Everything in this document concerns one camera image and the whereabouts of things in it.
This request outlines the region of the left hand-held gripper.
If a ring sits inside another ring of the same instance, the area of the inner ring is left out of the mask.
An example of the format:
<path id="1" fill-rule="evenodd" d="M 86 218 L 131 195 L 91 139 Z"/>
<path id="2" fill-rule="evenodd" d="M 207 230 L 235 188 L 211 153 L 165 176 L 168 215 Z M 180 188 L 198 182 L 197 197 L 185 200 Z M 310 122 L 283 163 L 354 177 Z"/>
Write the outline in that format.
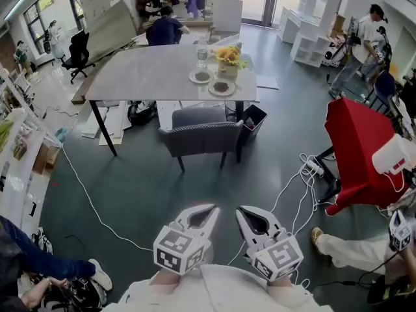
<path id="1" fill-rule="evenodd" d="M 163 226 L 153 243 L 154 263 L 177 275 L 207 261 L 213 252 L 209 240 L 218 220 L 220 209 L 214 204 L 201 204 L 184 209 L 175 221 L 188 231 L 180 231 L 172 226 Z"/>

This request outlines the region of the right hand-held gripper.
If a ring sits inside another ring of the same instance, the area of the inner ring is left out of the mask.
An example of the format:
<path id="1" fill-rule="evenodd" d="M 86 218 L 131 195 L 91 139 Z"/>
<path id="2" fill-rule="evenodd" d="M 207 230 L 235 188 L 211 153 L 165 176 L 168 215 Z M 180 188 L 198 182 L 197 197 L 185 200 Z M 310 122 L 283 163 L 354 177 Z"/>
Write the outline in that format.
<path id="1" fill-rule="evenodd" d="M 272 238 L 281 224 L 271 212 L 244 205 L 236 208 L 235 217 L 249 247 L 244 257 L 267 281 L 288 276 L 304 260 L 294 235 L 281 231 Z"/>

